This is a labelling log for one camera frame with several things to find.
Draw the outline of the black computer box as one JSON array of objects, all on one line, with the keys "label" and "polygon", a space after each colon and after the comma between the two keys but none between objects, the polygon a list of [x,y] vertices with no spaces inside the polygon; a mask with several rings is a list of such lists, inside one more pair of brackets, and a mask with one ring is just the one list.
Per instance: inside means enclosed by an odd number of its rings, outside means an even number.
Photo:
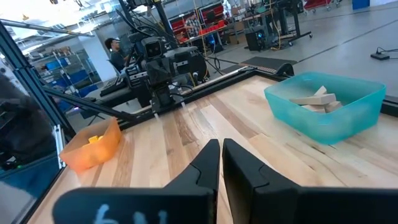
[{"label": "black computer box", "polygon": [[248,49],[250,51],[261,51],[265,48],[264,30],[251,27],[244,30]]}]

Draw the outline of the long natural wood block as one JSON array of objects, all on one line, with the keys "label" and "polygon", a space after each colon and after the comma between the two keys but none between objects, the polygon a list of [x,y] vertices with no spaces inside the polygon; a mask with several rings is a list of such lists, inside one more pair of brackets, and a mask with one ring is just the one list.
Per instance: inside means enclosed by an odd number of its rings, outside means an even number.
[{"label": "long natural wood block", "polygon": [[325,105],[336,101],[336,96],[334,93],[323,94],[323,95],[313,95],[304,98],[292,98],[291,102],[298,105]]}]

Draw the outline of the teal plastic bin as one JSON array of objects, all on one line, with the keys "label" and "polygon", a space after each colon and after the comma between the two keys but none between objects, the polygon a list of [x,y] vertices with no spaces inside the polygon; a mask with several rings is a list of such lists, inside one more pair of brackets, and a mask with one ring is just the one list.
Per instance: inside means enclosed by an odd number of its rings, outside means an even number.
[{"label": "teal plastic bin", "polygon": [[[291,102],[313,96],[321,87],[342,104],[331,113],[317,113]],[[383,83],[320,72],[305,72],[264,89],[273,115],[309,138],[335,144],[374,125],[386,95]]]}]

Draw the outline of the black bulky object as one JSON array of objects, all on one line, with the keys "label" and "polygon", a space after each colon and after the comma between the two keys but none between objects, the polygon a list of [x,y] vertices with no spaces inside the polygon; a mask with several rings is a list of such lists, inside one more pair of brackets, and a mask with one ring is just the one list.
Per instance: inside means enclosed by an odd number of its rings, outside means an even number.
[{"label": "black bulky object", "polygon": [[15,169],[55,152],[52,126],[41,107],[24,94],[10,79],[0,74],[0,114],[13,115],[0,131],[0,168]]}]

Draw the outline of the black power adapter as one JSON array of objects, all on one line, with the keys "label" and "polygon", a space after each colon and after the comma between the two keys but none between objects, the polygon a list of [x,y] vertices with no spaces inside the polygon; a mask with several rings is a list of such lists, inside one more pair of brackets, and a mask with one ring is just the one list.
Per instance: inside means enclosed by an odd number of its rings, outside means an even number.
[{"label": "black power adapter", "polygon": [[383,54],[383,53],[380,53],[380,52],[373,53],[373,54],[370,55],[370,57],[373,58],[373,59],[376,59],[376,60],[380,60],[380,61],[389,60],[390,59],[389,55],[386,55],[386,54]]}]

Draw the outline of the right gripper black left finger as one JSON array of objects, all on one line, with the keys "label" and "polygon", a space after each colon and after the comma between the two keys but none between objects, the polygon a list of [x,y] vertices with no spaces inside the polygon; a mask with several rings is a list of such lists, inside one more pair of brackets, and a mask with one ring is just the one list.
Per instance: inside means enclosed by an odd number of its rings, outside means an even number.
[{"label": "right gripper black left finger", "polygon": [[54,224],[216,224],[220,144],[211,139],[161,188],[90,187],[55,202]]}]

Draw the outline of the black wheeled stand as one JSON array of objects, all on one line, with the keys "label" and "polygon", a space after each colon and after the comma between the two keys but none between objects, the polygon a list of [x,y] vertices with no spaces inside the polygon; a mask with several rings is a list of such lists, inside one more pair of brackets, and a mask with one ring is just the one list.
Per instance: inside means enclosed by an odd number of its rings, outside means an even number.
[{"label": "black wheeled stand", "polygon": [[[311,31],[302,32],[299,23],[299,0],[267,0],[267,15],[265,27],[267,28],[267,41],[272,50],[280,50],[285,45],[293,46],[293,42],[303,37],[313,37]],[[293,17],[294,26],[289,30],[287,14]]]}]

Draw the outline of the metal frame strut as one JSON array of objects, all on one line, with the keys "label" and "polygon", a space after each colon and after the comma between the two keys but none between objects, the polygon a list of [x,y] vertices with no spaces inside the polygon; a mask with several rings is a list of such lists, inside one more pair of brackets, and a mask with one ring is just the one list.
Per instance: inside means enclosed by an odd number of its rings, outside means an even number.
[{"label": "metal frame strut", "polygon": [[[2,22],[0,22],[0,62],[3,63],[0,65],[0,74],[7,76],[18,89],[24,94],[31,96],[37,102],[52,126],[52,134],[53,127],[59,124],[65,130],[68,140],[74,137],[76,134],[75,130],[67,121],[61,109],[59,109],[54,98],[44,92],[43,87],[45,85],[39,80],[39,74],[22,54],[21,49],[12,39]],[[12,119],[12,114],[2,112],[0,114],[0,131],[6,130]]]}]

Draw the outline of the black gantry post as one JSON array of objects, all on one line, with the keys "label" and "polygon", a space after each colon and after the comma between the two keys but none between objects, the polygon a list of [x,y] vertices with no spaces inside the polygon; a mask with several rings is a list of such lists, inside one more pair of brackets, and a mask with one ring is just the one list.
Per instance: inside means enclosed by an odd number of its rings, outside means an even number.
[{"label": "black gantry post", "polygon": [[180,46],[164,11],[162,0],[118,0],[124,18],[139,29],[152,29],[165,37],[172,49]]}]

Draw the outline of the orange plastic bin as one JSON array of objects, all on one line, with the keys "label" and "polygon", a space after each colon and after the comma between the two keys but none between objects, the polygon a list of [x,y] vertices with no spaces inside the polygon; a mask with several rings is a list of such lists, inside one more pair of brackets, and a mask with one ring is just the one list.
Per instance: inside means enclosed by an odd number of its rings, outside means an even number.
[{"label": "orange plastic bin", "polygon": [[[103,136],[90,144],[92,136]],[[122,134],[117,119],[100,121],[79,131],[60,153],[61,160],[75,172],[82,172],[113,158]]]}]

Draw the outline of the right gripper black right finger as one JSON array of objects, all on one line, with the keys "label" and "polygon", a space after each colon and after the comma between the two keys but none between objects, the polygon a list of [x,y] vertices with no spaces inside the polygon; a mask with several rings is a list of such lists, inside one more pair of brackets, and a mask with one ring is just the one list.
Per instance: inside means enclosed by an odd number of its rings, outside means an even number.
[{"label": "right gripper black right finger", "polygon": [[233,139],[222,158],[234,224],[398,224],[398,189],[302,187]]}]

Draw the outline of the black keyboard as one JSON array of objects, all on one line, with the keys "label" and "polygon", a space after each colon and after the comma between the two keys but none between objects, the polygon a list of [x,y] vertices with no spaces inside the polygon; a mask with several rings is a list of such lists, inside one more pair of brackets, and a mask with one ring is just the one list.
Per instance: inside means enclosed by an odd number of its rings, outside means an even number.
[{"label": "black keyboard", "polygon": [[109,95],[115,91],[123,89],[127,86],[126,79],[124,77],[116,77],[113,80],[108,81],[100,91],[100,96]]}]

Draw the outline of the black table frame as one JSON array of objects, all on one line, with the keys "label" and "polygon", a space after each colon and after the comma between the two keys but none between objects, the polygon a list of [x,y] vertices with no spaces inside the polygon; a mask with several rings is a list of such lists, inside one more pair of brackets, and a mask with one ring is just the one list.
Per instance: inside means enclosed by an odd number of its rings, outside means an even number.
[{"label": "black table frame", "polygon": [[232,72],[232,74],[223,75],[214,80],[210,80],[204,84],[196,86],[193,91],[188,93],[182,93],[183,101],[181,103],[174,103],[166,109],[161,110],[159,113],[153,113],[150,106],[145,107],[139,111],[136,111],[133,115],[132,121],[127,121],[125,119],[118,119],[118,124],[121,130],[125,130],[137,124],[143,123],[149,119],[154,118],[156,115],[162,115],[182,107],[182,103],[188,104],[207,95],[210,95],[216,91],[222,90],[226,87],[234,85],[245,79],[251,78],[253,76],[260,76],[268,80],[273,80],[281,82],[288,78],[293,77],[294,69],[290,63],[282,64],[275,73],[265,72],[254,67],[240,68]]}]

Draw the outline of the person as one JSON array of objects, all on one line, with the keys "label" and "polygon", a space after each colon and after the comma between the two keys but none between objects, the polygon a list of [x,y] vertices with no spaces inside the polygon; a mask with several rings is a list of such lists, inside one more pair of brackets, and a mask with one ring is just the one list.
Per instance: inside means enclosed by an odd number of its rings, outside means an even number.
[{"label": "person", "polygon": [[189,37],[196,37],[199,34],[201,25],[195,14],[185,20],[185,28]]},{"label": "person", "polygon": [[106,48],[110,52],[110,62],[115,69],[121,72],[126,66],[129,65],[128,56],[126,56],[120,47],[120,41],[114,38],[107,38],[104,41]]}]

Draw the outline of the shelf with blue bins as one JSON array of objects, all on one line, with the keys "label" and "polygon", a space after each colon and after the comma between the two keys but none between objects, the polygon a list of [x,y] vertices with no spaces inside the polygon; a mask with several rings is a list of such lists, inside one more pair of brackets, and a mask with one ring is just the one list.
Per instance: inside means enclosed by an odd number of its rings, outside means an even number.
[{"label": "shelf with blue bins", "polygon": [[30,62],[44,82],[76,96],[84,97],[97,90],[101,81],[85,50],[74,52],[64,47],[35,55]]}]

